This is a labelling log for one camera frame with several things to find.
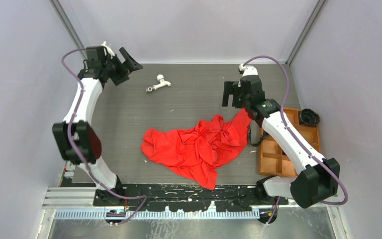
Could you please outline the white faucet with chrome head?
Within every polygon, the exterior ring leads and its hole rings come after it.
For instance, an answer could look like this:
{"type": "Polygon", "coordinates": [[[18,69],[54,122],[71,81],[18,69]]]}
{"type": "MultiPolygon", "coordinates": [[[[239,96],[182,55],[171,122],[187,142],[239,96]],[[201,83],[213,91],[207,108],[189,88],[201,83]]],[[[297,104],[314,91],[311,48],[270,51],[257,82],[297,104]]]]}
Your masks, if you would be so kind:
{"type": "Polygon", "coordinates": [[[172,85],[171,82],[165,80],[165,77],[162,74],[157,75],[156,80],[158,81],[158,84],[153,85],[153,87],[152,87],[153,91],[155,91],[159,88],[162,88],[162,87],[166,87],[166,86],[170,87],[172,85]]]}

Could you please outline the red cloth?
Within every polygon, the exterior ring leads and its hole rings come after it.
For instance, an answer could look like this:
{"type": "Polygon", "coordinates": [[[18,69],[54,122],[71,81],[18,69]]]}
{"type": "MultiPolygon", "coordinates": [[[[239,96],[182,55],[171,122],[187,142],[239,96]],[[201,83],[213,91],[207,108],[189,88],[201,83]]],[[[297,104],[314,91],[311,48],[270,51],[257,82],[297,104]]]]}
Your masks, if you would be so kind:
{"type": "Polygon", "coordinates": [[[247,146],[250,123],[246,111],[240,110],[230,121],[215,115],[189,129],[151,128],[143,136],[141,151],[150,161],[214,190],[217,168],[236,159],[247,146]]]}

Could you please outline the orange compartment tray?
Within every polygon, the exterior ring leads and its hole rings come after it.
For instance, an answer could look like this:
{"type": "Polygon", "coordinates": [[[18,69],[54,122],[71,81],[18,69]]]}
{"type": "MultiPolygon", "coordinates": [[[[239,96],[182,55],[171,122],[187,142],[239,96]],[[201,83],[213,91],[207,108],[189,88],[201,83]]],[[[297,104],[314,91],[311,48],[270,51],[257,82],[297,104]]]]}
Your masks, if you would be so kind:
{"type": "MultiPolygon", "coordinates": [[[[284,113],[311,147],[321,152],[319,126],[303,123],[300,119],[301,110],[285,108],[284,113]]],[[[278,175],[290,178],[298,176],[291,160],[271,136],[261,142],[258,161],[258,173],[262,176],[278,175]]]]}

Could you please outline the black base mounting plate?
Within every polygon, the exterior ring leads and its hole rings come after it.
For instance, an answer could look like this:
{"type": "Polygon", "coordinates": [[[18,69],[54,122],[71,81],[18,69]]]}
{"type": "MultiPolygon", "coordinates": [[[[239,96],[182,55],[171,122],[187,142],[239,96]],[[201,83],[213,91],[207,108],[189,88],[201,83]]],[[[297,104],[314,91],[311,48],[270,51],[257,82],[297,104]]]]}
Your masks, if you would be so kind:
{"type": "Polygon", "coordinates": [[[217,212],[244,212],[257,206],[271,208],[274,198],[262,198],[255,185],[216,185],[210,191],[192,184],[123,184],[126,197],[145,195],[147,199],[141,211],[171,212],[207,211],[214,203],[217,212]]]}

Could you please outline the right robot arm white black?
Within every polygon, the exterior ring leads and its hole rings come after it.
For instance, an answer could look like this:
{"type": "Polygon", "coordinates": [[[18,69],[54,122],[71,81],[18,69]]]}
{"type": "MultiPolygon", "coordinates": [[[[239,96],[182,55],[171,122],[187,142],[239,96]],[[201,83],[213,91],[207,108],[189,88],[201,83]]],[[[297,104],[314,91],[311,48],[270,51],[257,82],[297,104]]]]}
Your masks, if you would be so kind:
{"type": "Polygon", "coordinates": [[[326,159],[295,129],[280,104],[267,99],[261,80],[256,75],[243,76],[239,81],[225,81],[222,106],[244,109],[260,129],[272,137],[292,162],[296,178],[269,176],[259,181],[257,200],[264,205],[275,197],[293,199],[306,209],[338,192],[340,165],[335,158],[326,159]]]}

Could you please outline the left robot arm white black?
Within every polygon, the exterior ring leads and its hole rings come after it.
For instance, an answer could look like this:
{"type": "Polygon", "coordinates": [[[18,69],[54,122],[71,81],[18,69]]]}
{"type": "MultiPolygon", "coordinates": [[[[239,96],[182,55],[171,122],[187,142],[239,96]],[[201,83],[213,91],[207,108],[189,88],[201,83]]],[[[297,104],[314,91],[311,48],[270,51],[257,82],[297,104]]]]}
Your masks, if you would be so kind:
{"type": "Polygon", "coordinates": [[[105,44],[87,47],[83,51],[86,58],[78,73],[74,73],[65,63],[72,51],[61,59],[62,65],[77,81],[77,91],[64,119],[53,124],[52,133],[62,159],[86,172],[95,183],[99,197],[105,197],[112,205],[118,206],[128,197],[119,177],[109,169],[102,157],[101,140],[92,127],[92,118],[108,80],[118,86],[143,66],[124,47],[119,49],[124,61],[105,44]]]}

